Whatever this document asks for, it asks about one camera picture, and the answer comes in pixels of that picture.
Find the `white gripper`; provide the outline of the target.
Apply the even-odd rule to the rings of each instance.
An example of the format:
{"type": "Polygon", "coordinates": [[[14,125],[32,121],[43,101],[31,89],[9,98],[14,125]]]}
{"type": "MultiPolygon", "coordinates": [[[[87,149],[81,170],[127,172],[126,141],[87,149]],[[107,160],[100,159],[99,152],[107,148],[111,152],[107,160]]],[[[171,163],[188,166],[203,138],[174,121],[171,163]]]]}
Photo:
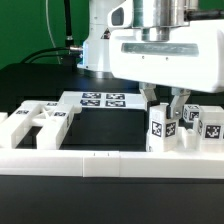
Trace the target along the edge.
{"type": "Polygon", "coordinates": [[[144,82],[145,109],[170,86],[168,119],[180,119],[191,91],[224,91],[224,10],[198,0],[125,0],[108,13],[109,59],[117,78],[144,82]]]}

